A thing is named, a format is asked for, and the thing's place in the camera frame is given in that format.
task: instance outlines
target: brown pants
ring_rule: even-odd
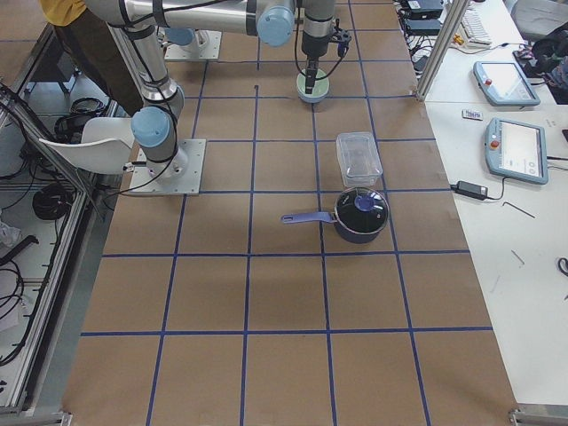
[[[88,9],[66,27],[55,27],[63,49],[77,66],[129,115],[142,106],[124,59],[107,24]]]

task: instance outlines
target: plastic container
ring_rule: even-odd
[[[372,186],[383,174],[375,138],[369,132],[341,133],[337,137],[337,160],[347,187]]]

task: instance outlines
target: end effector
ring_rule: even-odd
[[[316,81],[327,78],[317,75],[320,58],[326,55],[329,44],[337,44],[337,56],[341,61],[349,50],[351,35],[339,28],[339,20],[334,23],[335,0],[298,0],[298,7],[305,10],[302,34],[302,52],[307,57],[304,91],[310,95]]]

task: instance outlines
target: saucepan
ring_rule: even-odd
[[[350,188],[339,194],[333,212],[315,211],[284,215],[284,224],[326,222],[334,224],[346,241],[363,244],[374,240],[387,225],[389,206],[377,191],[365,187]]]

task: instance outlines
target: white chair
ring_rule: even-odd
[[[130,118],[95,117],[85,124],[80,144],[39,140],[78,169],[116,175],[129,160],[134,135]]]
[[[511,17],[521,36],[528,42],[536,42],[568,22],[568,3],[518,0],[511,10]]]

